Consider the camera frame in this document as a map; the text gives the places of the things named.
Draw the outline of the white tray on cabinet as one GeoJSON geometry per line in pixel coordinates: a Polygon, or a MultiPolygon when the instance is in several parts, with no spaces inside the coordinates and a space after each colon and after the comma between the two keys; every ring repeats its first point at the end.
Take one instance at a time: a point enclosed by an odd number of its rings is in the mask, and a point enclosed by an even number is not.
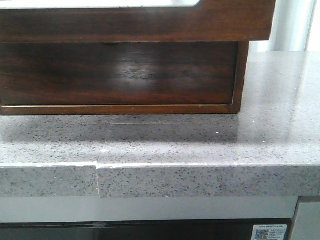
{"type": "Polygon", "coordinates": [[[2,0],[2,10],[194,7],[198,0],[2,0]]]}

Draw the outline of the dark appliance under counter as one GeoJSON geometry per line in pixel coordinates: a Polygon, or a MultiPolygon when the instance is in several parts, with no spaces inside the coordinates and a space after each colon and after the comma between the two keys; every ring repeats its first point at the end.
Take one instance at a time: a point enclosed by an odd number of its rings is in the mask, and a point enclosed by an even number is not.
{"type": "Polygon", "coordinates": [[[251,240],[254,225],[287,225],[289,218],[2,223],[2,240],[251,240]]]}

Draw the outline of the white QR code sticker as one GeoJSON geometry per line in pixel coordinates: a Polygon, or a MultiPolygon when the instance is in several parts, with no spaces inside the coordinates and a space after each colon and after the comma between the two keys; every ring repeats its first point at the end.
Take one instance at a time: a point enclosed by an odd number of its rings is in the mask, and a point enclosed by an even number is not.
{"type": "Polygon", "coordinates": [[[251,240],[284,240],[287,224],[254,225],[251,240]]]}

